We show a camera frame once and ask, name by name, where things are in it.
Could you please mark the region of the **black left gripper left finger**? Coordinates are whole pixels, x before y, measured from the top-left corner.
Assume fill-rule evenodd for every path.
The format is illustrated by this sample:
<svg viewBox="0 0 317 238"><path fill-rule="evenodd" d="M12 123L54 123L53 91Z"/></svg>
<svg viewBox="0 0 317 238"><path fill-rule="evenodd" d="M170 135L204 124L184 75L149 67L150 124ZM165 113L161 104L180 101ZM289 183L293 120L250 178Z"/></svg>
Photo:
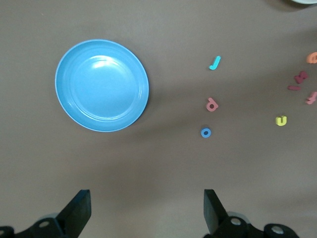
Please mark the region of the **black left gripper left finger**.
<svg viewBox="0 0 317 238"><path fill-rule="evenodd" d="M91 193L80 190L54 218L44 218L16 233L0 226L0 238L78 238L91 217Z"/></svg>

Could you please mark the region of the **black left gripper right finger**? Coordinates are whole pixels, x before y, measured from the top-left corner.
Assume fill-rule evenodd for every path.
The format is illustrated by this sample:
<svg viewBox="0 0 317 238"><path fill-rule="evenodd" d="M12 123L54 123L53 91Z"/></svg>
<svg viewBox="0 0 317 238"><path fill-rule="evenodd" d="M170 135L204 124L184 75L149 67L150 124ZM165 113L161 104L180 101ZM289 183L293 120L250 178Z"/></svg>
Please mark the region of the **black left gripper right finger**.
<svg viewBox="0 0 317 238"><path fill-rule="evenodd" d="M204 190L204 218L209 230L204 238L299 238L282 224L255 228L244 215L227 212L213 189Z"/></svg>

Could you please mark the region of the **pink foam letter p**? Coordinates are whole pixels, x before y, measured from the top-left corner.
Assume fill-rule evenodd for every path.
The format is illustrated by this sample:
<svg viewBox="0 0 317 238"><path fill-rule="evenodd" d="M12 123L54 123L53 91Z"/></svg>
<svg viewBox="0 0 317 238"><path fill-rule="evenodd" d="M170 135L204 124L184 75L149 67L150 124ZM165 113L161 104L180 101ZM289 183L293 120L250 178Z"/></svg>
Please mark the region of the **pink foam letter p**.
<svg viewBox="0 0 317 238"><path fill-rule="evenodd" d="M208 98L208 102L206 104L206 109L209 112L214 112L216 109L218 109L219 105L218 103L211 97Z"/></svg>

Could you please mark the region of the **teal foam letter r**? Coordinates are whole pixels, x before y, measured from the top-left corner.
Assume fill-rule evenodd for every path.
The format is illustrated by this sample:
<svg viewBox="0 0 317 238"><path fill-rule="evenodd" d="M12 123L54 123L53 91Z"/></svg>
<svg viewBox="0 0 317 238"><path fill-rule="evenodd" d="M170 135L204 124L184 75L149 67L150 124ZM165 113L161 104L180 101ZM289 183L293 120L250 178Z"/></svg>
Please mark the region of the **teal foam letter r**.
<svg viewBox="0 0 317 238"><path fill-rule="evenodd" d="M216 70L221 61L221 56L216 56L213 63L209 66L210 70Z"/></svg>

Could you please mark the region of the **blue plastic plate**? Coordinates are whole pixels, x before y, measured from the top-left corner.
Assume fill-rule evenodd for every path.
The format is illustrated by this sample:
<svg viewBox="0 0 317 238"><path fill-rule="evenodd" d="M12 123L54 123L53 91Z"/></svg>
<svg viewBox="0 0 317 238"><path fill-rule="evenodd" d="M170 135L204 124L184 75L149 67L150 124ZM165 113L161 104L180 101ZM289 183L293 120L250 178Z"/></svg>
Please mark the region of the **blue plastic plate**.
<svg viewBox="0 0 317 238"><path fill-rule="evenodd" d="M60 59L55 91L76 123L93 131L114 132L143 114L150 85L144 66L128 48L92 39L73 46Z"/></svg>

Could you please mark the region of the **salmon foam letter f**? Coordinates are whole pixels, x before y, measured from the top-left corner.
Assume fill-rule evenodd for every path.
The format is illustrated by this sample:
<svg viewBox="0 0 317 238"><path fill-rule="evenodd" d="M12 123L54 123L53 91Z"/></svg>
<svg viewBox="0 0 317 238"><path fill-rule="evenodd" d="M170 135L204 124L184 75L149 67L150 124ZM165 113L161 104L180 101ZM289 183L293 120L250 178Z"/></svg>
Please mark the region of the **salmon foam letter f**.
<svg viewBox="0 0 317 238"><path fill-rule="evenodd" d="M317 91L313 91L310 96L306 99L305 103L308 105L313 104L317 101Z"/></svg>

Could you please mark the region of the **dark red foam letter k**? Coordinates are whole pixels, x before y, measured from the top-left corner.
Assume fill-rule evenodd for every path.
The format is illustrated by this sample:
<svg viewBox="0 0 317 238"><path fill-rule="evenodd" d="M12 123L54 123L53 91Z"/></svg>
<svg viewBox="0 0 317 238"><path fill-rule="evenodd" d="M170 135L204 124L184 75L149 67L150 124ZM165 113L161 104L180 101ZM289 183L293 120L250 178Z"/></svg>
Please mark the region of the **dark red foam letter k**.
<svg viewBox="0 0 317 238"><path fill-rule="evenodd" d="M308 78L308 74L305 71L300 71L298 75L294 76L294 80L297 84L303 83Z"/></svg>

